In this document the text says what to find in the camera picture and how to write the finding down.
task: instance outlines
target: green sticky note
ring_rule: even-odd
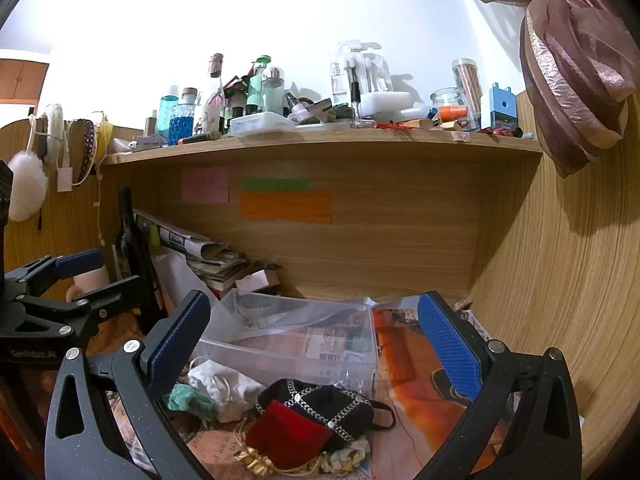
[[[249,192],[309,191],[306,178],[248,178],[244,190]]]

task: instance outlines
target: black strap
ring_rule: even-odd
[[[374,422],[372,422],[371,423],[372,430],[376,430],[376,431],[390,430],[392,427],[396,425],[396,414],[394,413],[394,410],[392,410],[384,402],[380,402],[379,400],[369,400],[369,402],[371,403],[373,408],[376,410],[387,410],[389,413],[391,413],[391,418],[393,420],[393,422],[391,423],[391,426],[380,426],[379,424],[375,424]]]

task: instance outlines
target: blue glass bottle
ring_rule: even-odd
[[[167,94],[160,99],[158,108],[158,120],[156,131],[164,138],[169,136],[169,120],[171,120],[171,108],[178,104],[178,85],[169,86]]]
[[[169,146],[175,146],[180,139],[193,135],[193,116],[197,94],[198,91],[195,88],[185,88],[182,91],[180,104],[171,108],[169,136],[167,137]]]

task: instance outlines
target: curtain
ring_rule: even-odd
[[[566,177],[615,145],[640,51],[606,0],[482,0],[527,6],[520,62],[538,140]]]

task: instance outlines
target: pink sticky note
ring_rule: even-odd
[[[229,167],[182,169],[182,202],[226,204],[229,202]]]

